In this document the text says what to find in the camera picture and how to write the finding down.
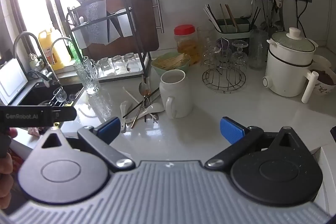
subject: white mug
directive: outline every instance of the white mug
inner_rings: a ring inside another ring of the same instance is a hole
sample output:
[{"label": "white mug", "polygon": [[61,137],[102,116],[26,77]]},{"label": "white mug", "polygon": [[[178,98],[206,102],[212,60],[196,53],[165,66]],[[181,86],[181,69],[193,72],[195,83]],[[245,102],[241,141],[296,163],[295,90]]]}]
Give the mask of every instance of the white mug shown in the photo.
[{"label": "white mug", "polygon": [[169,118],[182,118],[192,111],[191,88],[183,70],[173,69],[162,74],[160,93]]}]

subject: electric pot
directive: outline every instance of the electric pot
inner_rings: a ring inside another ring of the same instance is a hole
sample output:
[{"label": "electric pot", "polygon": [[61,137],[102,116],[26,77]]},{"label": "electric pot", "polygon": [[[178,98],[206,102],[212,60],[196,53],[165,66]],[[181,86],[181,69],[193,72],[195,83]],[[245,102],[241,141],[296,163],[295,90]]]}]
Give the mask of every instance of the electric pot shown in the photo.
[{"label": "electric pot", "polygon": [[263,85],[278,95],[294,97],[301,93],[306,79],[309,80],[302,97],[307,103],[319,74],[309,70],[317,47],[310,39],[300,37],[300,30],[290,28],[289,33],[275,32],[268,40],[269,50]]},{"label": "electric pot", "polygon": [[269,43],[269,50],[281,60],[293,65],[308,65],[311,63],[318,45],[311,39],[300,36],[297,28],[289,28],[287,32],[275,32]]}]

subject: kitchen sink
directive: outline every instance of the kitchen sink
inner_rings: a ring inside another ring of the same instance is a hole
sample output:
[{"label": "kitchen sink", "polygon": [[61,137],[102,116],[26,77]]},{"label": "kitchen sink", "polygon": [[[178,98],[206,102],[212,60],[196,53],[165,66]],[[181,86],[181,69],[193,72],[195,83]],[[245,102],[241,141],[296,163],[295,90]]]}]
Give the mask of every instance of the kitchen sink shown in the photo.
[{"label": "kitchen sink", "polygon": [[[19,105],[39,105],[42,102],[50,101],[53,99],[53,92],[60,85],[52,85],[47,88],[43,82],[36,83],[36,85],[30,90],[26,97],[20,102]],[[72,85],[62,85],[64,91],[67,93],[67,99],[71,96],[74,103],[78,100],[82,94],[81,90],[83,89],[82,84],[72,84]]]}]

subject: bowl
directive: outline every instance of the bowl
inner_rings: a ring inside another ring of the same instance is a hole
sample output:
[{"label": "bowl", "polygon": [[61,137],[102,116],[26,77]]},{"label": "bowl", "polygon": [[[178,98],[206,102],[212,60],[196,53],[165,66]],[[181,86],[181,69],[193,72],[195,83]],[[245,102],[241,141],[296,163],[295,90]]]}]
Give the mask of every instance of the bowl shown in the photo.
[{"label": "bowl", "polygon": [[323,56],[321,56],[321,55],[317,55],[317,54],[314,54],[313,55],[313,62],[315,63],[319,63],[319,64],[321,64],[322,66],[324,66],[324,67],[327,67],[327,68],[331,68],[331,63],[330,63],[330,61],[327,59],[327,58],[325,58],[325,57],[323,57]]},{"label": "bowl", "polygon": [[[178,55],[180,55],[180,53],[178,53],[178,52],[167,52],[166,54],[160,55],[157,58],[168,59],[168,58],[176,57]],[[183,66],[180,66],[176,69],[180,69],[180,70],[183,70],[184,72],[187,72],[188,69],[189,69],[189,65],[190,65],[190,57],[189,57],[189,61],[186,64],[184,64]],[[162,74],[164,74],[167,71],[167,70],[156,67],[155,66],[155,60],[152,61],[151,66],[154,68],[154,70],[156,71],[156,73],[159,76],[161,76]]]},{"label": "bowl", "polygon": [[313,93],[317,95],[326,95],[332,92],[332,90],[336,87],[336,74],[331,69],[321,65],[320,63],[312,63],[311,66],[309,67],[309,70],[313,70],[313,69],[324,70],[325,73],[327,73],[334,82],[334,85],[327,85],[317,80],[315,87],[313,89]]}]

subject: person's hand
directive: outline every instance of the person's hand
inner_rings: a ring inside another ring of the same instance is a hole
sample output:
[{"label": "person's hand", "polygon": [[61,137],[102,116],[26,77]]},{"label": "person's hand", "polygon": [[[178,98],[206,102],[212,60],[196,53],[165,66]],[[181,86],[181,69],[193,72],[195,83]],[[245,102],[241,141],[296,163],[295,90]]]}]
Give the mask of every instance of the person's hand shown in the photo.
[{"label": "person's hand", "polygon": [[[7,132],[12,138],[17,136],[17,130],[10,128]],[[13,186],[13,178],[11,173],[13,172],[12,157],[7,153],[6,158],[0,159],[0,208],[5,209],[8,207],[11,201],[11,188]]]}]

